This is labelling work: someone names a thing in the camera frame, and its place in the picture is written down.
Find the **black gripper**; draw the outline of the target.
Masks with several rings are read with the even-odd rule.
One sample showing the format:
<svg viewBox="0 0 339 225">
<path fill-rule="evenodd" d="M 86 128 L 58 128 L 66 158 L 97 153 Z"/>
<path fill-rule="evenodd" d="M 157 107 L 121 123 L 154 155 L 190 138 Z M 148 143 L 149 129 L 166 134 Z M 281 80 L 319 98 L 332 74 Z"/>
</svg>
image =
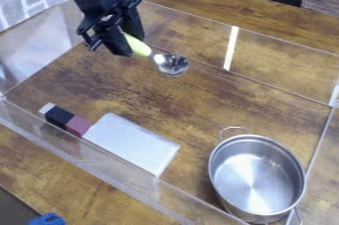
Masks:
<svg viewBox="0 0 339 225">
<path fill-rule="evenodd" d="M 144 40 L 144 30 L 137 12 L 141 0 L 74 0 L 84 18 L 77 27 L 77 34 L 90 51 L 100 45 L 118 56 L 132 56 L 126 33 L 137 40 Z"/>
</svg>

